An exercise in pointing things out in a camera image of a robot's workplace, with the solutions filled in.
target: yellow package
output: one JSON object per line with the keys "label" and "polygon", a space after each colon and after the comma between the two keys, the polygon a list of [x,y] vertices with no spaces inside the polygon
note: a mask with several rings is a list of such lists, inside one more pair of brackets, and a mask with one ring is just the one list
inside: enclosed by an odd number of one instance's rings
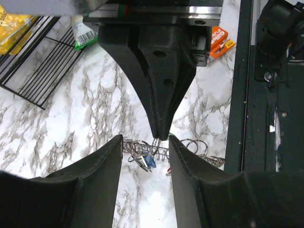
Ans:
{"label": "yellow package", "polygon": [[[5,54],[24,31],[33,23],[35,16],[7,13],[0,5],[0,54]],[[10,54],[17,54],[28,40],[32,31],[21,39]]]}

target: white marble surface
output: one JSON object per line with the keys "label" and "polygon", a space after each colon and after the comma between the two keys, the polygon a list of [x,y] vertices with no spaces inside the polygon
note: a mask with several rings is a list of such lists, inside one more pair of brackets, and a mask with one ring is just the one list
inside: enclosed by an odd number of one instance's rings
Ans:
{"label": "white marble surface", "polygon": [[[224,0],[221,27],[236,41],[240,0]],[[38,53],[30,69],[39,62]],[[197,75],[171,127],[178,138],[204,140],[225,156],[235,48]],[[0,168],[46,176],[87,156],[116,134],[152,142],[145,111],[130,82],[98,45],[87,48],[45,111],[0,89]],[[114,228],[176,228],[167,161],[152,173],[123,159]]]}

